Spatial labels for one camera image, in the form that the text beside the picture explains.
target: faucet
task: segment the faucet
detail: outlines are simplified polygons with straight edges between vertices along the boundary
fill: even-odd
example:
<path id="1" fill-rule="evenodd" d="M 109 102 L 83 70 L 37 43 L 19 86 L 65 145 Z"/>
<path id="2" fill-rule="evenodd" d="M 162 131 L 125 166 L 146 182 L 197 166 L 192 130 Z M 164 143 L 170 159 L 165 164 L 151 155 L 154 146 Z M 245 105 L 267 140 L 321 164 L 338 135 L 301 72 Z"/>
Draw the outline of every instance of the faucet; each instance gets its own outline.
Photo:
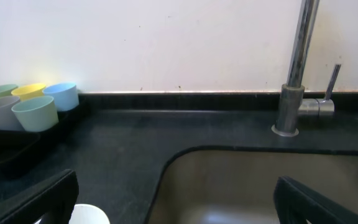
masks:
<path id="1" fill-rule="evenodd" d="M 303 99 L 305 87 L 301 83 L 318 4 L 319 0 L 302 0 L 301 3 L 288 80 L 282 85 L 278 118 L 272 126 L 272 131 L 281 136 L 293 137 L 299 134 L 296 128 L 298 115 L 326 116 L 334 113 L 334 102 L 330 100 L 330 97 L 341 68 L 339 64 L 335 65 L 323 99 Z"/>

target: black backsplash ledge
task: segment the black backsplash ledge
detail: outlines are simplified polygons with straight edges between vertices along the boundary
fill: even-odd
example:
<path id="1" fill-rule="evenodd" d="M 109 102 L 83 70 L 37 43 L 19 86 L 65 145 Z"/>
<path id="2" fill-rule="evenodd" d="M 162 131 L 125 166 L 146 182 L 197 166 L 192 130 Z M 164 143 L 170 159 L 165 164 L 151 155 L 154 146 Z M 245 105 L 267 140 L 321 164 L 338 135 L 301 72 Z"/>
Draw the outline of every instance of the black backsplash ledge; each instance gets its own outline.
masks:
<path id="1" fill-rule="evenodd" d="M 101 110 L 277 110 L 279 93 L 86 94 Z M 322 98 L 324 93 L 305 93 Z M 336 111 L 358 112 L 358 93 L 333 93 Z"/>

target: yellow cup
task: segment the yellow cup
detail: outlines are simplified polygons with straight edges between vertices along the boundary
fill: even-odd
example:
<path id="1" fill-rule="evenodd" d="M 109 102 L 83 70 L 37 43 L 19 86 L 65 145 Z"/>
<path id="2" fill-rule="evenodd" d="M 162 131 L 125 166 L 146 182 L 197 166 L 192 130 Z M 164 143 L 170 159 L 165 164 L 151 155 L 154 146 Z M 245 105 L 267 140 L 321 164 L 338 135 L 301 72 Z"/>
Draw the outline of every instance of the yellow cup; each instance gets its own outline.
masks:
<path id="1" fill-rule="evenodd" d="M 20 97 L 21 101 L 29 100 L 34 97 L 43 96 L 42 90 L 46 87 L 47 86 L 43 83 L 21 86 L 12 91 L 12 96 Z"/>

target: mint green cup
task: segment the mint green cup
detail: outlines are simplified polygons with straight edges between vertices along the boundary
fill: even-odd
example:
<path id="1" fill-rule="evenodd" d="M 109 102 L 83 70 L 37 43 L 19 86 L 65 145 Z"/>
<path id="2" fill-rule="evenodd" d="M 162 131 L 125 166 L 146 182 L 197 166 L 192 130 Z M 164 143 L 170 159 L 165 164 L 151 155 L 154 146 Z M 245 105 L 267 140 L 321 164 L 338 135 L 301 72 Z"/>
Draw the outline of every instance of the mint green cup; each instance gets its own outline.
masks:
<path id="1" fill-rule="evenodd" d="M 45 131 L 59 122 L 52 96 L 22 101 L 14 105 L 12 111 L 26 131 Z"/>
<path id="2" fill-rule="evenodd" d="M 0 85 L 0 97 L 12 96 L 12 90 L 15 90 L 17 87 L 15 84 Z"/>

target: plastic cup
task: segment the plastic cup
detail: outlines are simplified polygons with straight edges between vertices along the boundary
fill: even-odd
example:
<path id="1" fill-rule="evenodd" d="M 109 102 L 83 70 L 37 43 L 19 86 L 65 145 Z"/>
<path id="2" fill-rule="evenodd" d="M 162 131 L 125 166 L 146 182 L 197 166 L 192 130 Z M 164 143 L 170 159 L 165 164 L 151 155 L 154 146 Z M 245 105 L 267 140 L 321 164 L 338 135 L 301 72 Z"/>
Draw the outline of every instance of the plastic cup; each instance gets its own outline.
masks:
<path id="1" fill-rule="evenodd" d="M 15 114 L 11 111 L 12 106 L 20 102 L 18 96 L 4 96 L 0 98 L 0 130 L 23 131 Z"/>
<path id="2" fill-rule="evenodd" d="M 12 107 L 13 113 L 26 131 L 45 131 L 59 122 L 52 96 L 40 96 Z"/>
<path id="3" fill-rule="evenodd" d="M 109 218 L 94 205 L 78 204 L 74 206 L 68 224 L 110 224 Z"/>
<path id="4" fill-rule="evenodd" d="M 17 87 L 15 84 L 0 85 L 0 97 L 12 96 L 11 92 Z"/>
<path id="5" fill-rule="evenodd" d="M 20 97 L 21 101 L 33 99 L 38 96 L 43 96 L 42 90 L 47 87 L 43 83 L 36 83 L 26 86 L 21 86 L 15 90 L 12 91 L 13 96 Z"/>
<path id="6" fill-rule="evenodd" d="M 48 86 L 42 92 L 55 99 L 57 111 L 68 111 L 80 104 L 75 83 L 59 83 Z"/>

